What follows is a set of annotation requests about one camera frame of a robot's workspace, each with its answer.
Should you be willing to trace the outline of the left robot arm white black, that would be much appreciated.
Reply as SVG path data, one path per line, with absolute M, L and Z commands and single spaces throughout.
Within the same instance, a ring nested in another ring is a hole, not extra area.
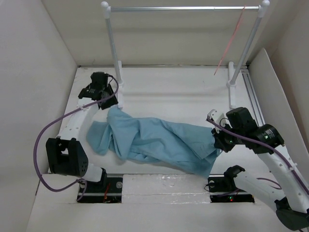
M 45 144 L 49 170 L 53 174 L 75 176 L 91 183 L 96 191 L 107 187 L 106 171 L 89 162 L 81 140 L 85 138 L 93 116 L 99 110 L 118 104 L 116 93 L 106 72 L 94 72 L 91 83 L 78 95 L 76 109 L 69 115 L 66 126 L 56 138 L 49 138 Z

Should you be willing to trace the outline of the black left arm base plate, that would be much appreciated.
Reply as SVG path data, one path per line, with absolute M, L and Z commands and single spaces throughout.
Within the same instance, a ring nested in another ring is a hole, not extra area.
M 78 203 L 121 203 L 123 175 L 107 175 L 103 186 L 97 182 L 81 184 L 77 194 Z

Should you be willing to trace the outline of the light blue trousers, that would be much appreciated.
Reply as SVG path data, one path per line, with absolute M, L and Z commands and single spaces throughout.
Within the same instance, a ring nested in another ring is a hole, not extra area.
M 132 117 L 112 107 L 105 122 L 94 121 L 86 140 L 98 155 L 114 152 L 121 160 L 164 163 L 208 178 L 221 150 L 211 128 L 154 117 Z

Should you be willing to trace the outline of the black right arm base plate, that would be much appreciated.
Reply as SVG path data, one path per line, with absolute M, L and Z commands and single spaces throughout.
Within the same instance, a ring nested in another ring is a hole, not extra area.
M 204 189 L 211 203 L 255 203 L 253 195 L 233 186 L 223 174 L 210 175 Z

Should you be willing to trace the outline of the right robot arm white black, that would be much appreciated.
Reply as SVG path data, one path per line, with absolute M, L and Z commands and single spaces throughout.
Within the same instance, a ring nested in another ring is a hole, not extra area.
M 212 110 L 206 120 L 214 128 L 215 148 L 227 153 L 236 145 L 243 145 L 268 167 L 279 184 L 274 188 L 235 165 L 224 172 L 222 184 L 227 192 L 242 190 L 271 208 L 279 221 L 291 231 L 309 227 L 309 184 L 289 154 L 282 154 L 284 140 L 278 130 L 264 124 L 258 126 L 245 107 L 226 114 Z

